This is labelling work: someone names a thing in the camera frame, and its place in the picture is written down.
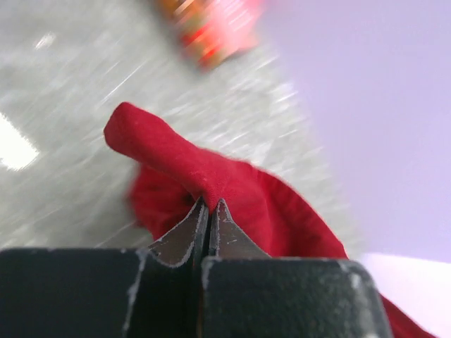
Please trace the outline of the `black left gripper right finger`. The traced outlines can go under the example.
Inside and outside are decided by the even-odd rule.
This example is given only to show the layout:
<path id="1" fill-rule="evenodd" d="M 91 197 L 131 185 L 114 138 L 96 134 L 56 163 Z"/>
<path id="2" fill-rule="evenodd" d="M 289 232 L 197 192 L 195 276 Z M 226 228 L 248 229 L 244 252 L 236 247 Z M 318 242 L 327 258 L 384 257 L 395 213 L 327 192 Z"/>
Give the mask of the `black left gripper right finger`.
<path id="1" fill-rule="evenodd" d="M 209 255 L 225 259 L 270 258 L 236 224 L 224 199 L 218 202 L 212 214 Z"/>

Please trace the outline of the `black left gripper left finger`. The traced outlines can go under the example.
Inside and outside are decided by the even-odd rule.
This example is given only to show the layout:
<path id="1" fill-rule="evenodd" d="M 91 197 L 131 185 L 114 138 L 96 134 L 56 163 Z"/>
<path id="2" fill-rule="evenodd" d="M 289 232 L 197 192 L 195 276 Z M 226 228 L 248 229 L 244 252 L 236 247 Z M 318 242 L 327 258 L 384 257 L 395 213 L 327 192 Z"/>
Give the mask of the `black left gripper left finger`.
<path id="1" fill-rule="evenodd" d="M 193 256 L 202 255 L 207 225 L 208 207 L 199 198 L 178 224 L 149 246 L 149 255 L 169 268 L 187 264 Z"/>

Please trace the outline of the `dark red t shirt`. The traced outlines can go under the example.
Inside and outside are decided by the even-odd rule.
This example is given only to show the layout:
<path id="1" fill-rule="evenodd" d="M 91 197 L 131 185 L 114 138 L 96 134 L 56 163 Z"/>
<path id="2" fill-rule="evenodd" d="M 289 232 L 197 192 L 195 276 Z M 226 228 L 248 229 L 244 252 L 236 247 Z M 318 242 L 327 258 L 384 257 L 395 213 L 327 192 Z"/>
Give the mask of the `dark red t shirt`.
<path id="1" fill-rule="evenodd" d="M 148 252 L 129 337 L 427 337 L 351 261 L 316 211 L 289 185 L 244 161 L 200 148 L 127 102 L 106 143 L 139 165 L 130 203 L 153 243 L 203 198 L 202 255 L 179 267 Z M 270 258 L 209 255 L 212 214 L 224 199 L 236 224 Z"/>

